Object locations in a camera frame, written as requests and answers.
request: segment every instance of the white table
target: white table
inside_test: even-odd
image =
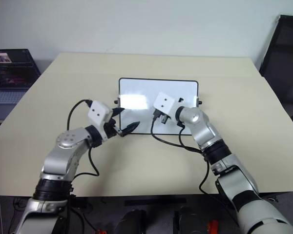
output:
[[[115,107],[121,77],[197,80],[201,108],[260,191],[293,191],[293,123],[249,58],[63,53],[0,126],[0,195],[31,196],[71,107],[82,98]],[[71,129],[89,125],[87,111],[76,109]],[[196,194],[206,172],[200,155],[150,135],[114,137],[92,153],[101,175],[76,179],[78,196]],[[78,172],[92,172],[86,156]],[[214,181],[210,173],[206,191],[216,193]]]

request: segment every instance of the robotic arm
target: robotic arm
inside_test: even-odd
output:
[[[46,157],[35,193],[27,202],[16,234],[63,233],[66,219],[60,216],[69,202],[74,179],[81,156],[89,149],[100,146],[109,138],[131,133],[139,122],[124,130],[115,126],[112,117],[124,108],[110,109],[99,101],[90,101],[88,112],[90,126],[77,128],[60,134],[56,145]]]
[[[244,234],[293,234],[293,226],[269,202],[259,197],[255,180],[235,154],[232,154],[208,116],[198,107],[188,108],[160,93],[154,102],[154,117],[163,115],[178,126],[189,127],[213,173],[219,194],[236,210]]]

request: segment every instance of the laptop keyboard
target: laptop keyboard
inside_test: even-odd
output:
[[[0,104],[17,104],[25,92],[0,91]]]

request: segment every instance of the white wall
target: white wall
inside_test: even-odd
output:
[[[0,48],[251,57],[256,65],[293,0],[0,0]]]

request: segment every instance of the whiteboard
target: whiteboard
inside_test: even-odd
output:
[[[124,129],[132,122],[140,121],[139,126],[132,132],[136,134],[150,134],[154,112],[154,101],[163,92],[172,98],[183,98],[187,107],[197,106],[198,83],[193,80],[163,80],[120,78],[119,99],[120,107],[125,108],[120,114],[120,128]],[[166,124],[157,119],[154,123],[155,134],[179,134],[181,128],[170,119]],[[190,135],[190,130],[185,128],[184,135]]]

